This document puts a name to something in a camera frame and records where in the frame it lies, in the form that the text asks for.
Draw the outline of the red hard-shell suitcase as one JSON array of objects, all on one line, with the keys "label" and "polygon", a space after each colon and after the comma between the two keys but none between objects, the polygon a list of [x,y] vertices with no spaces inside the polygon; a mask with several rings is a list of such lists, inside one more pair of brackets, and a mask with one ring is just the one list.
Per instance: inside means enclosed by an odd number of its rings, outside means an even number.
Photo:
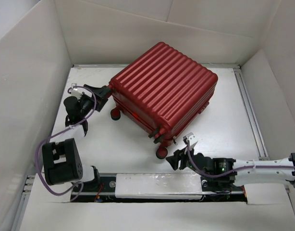
[{"label": "red hard-shell suitcase", "polygon": [[111,118],[128,116],[153,138],[157,158],[164,159],[208,106],[217,82],[214,72],[159,42],[109,81],[115,102]]}]

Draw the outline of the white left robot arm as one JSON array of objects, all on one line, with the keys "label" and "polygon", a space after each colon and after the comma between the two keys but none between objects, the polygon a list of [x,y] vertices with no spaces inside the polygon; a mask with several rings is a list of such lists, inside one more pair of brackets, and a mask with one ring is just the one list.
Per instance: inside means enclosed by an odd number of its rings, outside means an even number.
[{"label": "white left robot arm", "polygon": [[95,166],[82,164],[76,143],[88,132],[88,115],[101,111],[111,95],[107,86],[101,88],[84,85],[82,89],[68,89],[69,97],[63,105],[66,110],[66,132],[52,142],[42,145],[45,180],[48,185],[81,181],[91,191],[100,187],[101,179]]}]

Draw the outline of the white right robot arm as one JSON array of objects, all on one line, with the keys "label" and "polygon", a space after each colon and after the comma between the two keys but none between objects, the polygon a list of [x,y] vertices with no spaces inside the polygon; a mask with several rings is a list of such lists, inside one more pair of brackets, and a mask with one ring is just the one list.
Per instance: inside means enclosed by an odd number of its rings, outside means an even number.
[{"label": "white right robot arm", "polygon": [[295,188],[295,153],[271,161],[211,158],[187,148],[166,157],[173,170],[188,168],[201,177],[203,188],[224,193],[247,184],[291,184]]}]

